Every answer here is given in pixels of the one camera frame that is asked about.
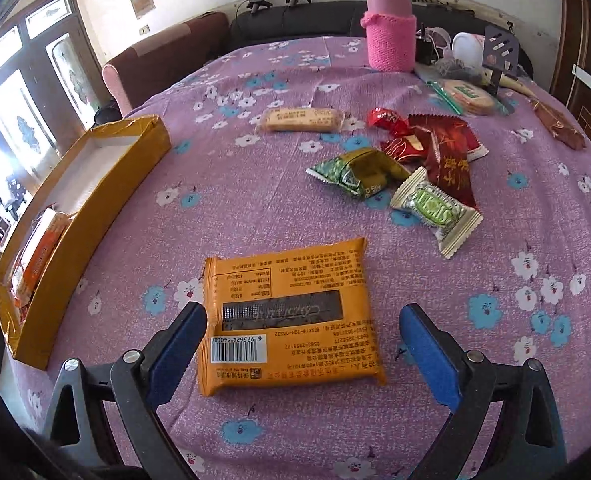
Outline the red gold candy wrapper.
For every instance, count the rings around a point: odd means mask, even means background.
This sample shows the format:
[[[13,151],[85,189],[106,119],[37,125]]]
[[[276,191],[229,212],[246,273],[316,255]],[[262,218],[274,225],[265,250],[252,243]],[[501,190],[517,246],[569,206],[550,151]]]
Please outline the red gold candy wrapper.
[[[398,136],[382,141],[380,148],[385,155],[401,164],[407,164],[407,162],[422,164],[428,156],[429,136],[425,132]]]

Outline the orange soda cracker pack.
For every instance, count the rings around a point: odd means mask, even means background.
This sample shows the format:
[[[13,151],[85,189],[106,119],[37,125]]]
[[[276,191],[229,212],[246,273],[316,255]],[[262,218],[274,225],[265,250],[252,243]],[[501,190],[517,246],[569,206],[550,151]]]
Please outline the orange soda cracker pack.
[[[16,308],[30,303],[56,244],[70,224],[70,216],[46,208],[15,259],[11,273],[11,296]]]

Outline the dark red snack wrapper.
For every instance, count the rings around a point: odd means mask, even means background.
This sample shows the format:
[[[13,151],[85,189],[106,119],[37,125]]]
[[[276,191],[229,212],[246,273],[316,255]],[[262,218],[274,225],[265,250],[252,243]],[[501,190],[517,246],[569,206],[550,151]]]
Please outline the dark red snack wrapper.
[[[456,116],[431,114],[411,114],[408,124],[427,146],[423,166],[430,182],[463,205],[477,208],[470,164],[489,154],[489,150],[469,125]]]

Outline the green olive snack packet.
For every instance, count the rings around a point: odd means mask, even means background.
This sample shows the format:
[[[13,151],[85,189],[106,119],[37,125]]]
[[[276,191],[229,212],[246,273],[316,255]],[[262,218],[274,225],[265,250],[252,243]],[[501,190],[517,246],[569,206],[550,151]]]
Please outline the green olive snack packet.
[[[354,198],[365,200],[410,172],[389,155],[375,148],[358,148],[305,170],[309,176],[342,188]]]

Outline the clear wrapped biscuit bar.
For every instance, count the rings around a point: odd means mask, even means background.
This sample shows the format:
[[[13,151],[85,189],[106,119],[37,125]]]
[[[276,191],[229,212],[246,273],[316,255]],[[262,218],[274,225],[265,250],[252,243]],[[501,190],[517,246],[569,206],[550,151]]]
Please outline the clear wrapped biscuit bar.
[[[281,107],[264,113],[256,129],[260,132],[339,131],[345,114],[334,108]]]

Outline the black perforated phone stand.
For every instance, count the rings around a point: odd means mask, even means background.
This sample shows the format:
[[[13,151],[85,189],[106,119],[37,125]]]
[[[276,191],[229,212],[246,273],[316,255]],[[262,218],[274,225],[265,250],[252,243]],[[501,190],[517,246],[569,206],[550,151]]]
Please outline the black perforated phone stand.
[[[493,24],[485,27],[482,66],[491,71],[489,93],[496,96],[501,76],[516,79],[519,63],[519,41],[502,28]]]

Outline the black leather sofa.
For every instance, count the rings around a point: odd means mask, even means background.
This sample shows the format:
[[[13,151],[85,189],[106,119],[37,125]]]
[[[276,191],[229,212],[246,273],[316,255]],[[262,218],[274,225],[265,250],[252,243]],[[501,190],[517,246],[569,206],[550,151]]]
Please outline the black leather sofa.
[[[235,18],[230,26],[225,46],[227,51],[249,44],[261,44],[269,40],[299,39],[318,36],[357,36],[366,39],[361,18],[367,11],[365,1],[338,1],[307,3],[304,6],[277,6],[264,11],[245,12]],[[455,36],[458,32],[483,35],[488,25],[469,10],[456,10],[450,6],[428,4],[413,6],[418,32],[426,28],[440,27]]]

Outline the white green candy wrapper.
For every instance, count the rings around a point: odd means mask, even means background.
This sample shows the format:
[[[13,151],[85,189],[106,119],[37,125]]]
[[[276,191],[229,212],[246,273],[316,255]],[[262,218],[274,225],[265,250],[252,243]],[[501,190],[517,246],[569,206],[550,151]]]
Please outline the white green candy wrapper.
[[[452,258],[483,221],[483,216],[475,208],[463,205],[431,183],[423,167],[416,169],[399,185],[390,206],[409,212],[430,228],[445,259]]]

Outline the orange snack packet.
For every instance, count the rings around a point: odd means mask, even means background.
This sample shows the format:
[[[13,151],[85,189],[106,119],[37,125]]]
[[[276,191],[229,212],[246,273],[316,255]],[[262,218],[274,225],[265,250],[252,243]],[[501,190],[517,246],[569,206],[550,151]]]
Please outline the orange snack packet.
[[[206,260],[202,396],[224,388],[384,382],[363,260],[367,242]]]

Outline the small red candy wrapper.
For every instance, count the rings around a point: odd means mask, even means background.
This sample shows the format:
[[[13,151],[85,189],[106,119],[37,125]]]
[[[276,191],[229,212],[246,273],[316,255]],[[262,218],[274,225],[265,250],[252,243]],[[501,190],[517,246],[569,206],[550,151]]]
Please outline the small red candy wrapper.
[[[409,133],[409,125],[399,113],[380,106],[370,110],[367,116],[367,125],[385,130],[390,136],[394,136],[394,138],[407,136]]]

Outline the brown chocolate wrapper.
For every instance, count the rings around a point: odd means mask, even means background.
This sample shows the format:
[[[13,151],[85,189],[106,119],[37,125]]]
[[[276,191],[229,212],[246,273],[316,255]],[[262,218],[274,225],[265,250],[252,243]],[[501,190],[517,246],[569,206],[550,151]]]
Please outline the brown chocolate wrapper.
[[[532,100],[531,105],[536,117],[555,140],[574,151],[582,151],[586,148],[583,134],[559,110],[538,100]]]

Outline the pink knit-sleeved thermos bottle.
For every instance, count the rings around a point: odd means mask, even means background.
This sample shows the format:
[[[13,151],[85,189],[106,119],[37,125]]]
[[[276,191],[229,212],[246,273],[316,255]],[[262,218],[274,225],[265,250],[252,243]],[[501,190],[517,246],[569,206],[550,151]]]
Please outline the pink knit-sleeved thermos bottle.
[[[413,0],[367,0],[361,26],[366,32],[371,68],[390,73],[414,70],[417,18]]]

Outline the dark clear plastic bag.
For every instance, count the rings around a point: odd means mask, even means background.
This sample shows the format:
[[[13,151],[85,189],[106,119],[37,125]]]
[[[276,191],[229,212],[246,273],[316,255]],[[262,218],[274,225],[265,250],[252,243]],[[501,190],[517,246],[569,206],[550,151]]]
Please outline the dark clear plastic bag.
[[[478,70],[455,58],[442,58],[430,65],[417,62],[414,72],[424,82],[455,79],[470,84],[482,83],[482,75]]]

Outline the green labelled biscuit bag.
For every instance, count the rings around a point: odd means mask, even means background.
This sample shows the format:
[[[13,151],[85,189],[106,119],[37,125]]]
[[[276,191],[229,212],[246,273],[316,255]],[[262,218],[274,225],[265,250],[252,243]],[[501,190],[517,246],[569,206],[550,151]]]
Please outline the green labelled biscuit bag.
[[[439,79],[430,80],[427,85],[459,116],[508,116],[513,113],[512,107],[468,81]]]

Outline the purple floral tablecloth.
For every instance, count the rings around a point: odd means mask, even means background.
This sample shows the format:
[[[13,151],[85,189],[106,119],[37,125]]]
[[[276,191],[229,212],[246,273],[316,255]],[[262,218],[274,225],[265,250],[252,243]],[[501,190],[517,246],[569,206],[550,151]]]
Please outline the purple floral tablecloth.
[[[144,103],[172,149],[140,185],[77,285],[48,370],[15,363],[41,426],[72,356],[111,362],[201,295],[207,258],[365,238],[365,273],[387,382],[230,389],[207,398],[188,370],[160,416],[203,479],[403,478],[447,412],[401,352],[415,302],[466,348],[545,366],[570,456],[591,445],[591,148],[555,140],[519,94],[508,116],[468,122],[489,154],[471,166],[483,221],[444,259],[432,233],[385,198],[353,200],[305,170],[377,146],[377,106],[437,114],[413,75],[369,70],[360,39],[275,42],[229,53]],[[268,110],[334,108],[339,131],[260,132]]]

